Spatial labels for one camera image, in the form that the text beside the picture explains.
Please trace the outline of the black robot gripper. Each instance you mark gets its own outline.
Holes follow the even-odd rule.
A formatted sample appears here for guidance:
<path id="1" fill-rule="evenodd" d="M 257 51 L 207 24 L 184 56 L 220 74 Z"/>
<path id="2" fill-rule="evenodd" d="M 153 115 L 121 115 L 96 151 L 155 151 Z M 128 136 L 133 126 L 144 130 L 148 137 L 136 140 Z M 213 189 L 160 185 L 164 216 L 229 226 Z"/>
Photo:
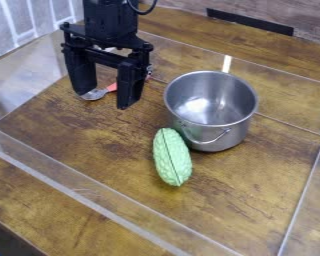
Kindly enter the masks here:
<path id="1" fill-rule="evenodd" d="M 117 108 L 140 98 L 148 76 L 150 43 L 137 37 L 138 0 L 82 0 L 84 24 L 64 22 L 62 53 L 72 88 L 84 95 L 97 87 L 96 63 L 117 67 Z"/>

